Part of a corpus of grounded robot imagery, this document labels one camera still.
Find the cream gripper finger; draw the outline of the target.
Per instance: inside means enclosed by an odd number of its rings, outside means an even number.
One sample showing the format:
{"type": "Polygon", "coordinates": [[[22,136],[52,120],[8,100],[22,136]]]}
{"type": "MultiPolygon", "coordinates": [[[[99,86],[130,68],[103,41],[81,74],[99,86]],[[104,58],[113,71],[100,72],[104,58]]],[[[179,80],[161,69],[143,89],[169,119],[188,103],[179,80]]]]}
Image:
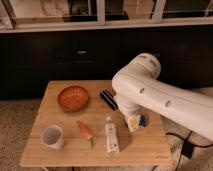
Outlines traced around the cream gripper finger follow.
{"type": "Polygon", "coordinates": [[[131,132],[136,131],[139,128],[140,116],[139,115],[129,115],[125,117],[128,128],[131,132]]]}

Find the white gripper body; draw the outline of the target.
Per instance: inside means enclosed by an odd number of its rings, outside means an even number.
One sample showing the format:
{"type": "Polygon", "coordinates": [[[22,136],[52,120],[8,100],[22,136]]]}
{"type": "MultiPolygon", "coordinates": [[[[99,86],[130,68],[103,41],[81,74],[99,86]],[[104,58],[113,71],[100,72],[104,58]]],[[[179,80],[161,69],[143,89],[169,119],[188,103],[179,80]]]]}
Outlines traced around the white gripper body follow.
{"type": "Polygon", "coordinates": [[[125,97],[117,97],[116,103],[121,113],[125,116],[137,115],[141,109],[139,105],[125,97]]]}

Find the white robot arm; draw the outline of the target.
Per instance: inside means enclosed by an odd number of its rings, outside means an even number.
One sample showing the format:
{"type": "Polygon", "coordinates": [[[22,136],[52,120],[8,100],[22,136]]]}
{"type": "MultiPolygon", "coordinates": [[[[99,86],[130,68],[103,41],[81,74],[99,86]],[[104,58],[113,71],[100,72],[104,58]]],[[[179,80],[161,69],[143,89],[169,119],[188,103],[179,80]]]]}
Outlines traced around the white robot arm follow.
{"type": "Polygon", "coordinates": [[[145,107],[213,141],[213,97],[158,81],[160,72],[160,62],[149,53],[120,69],[112,79],[119,110],[129,117],[145,107]]]}

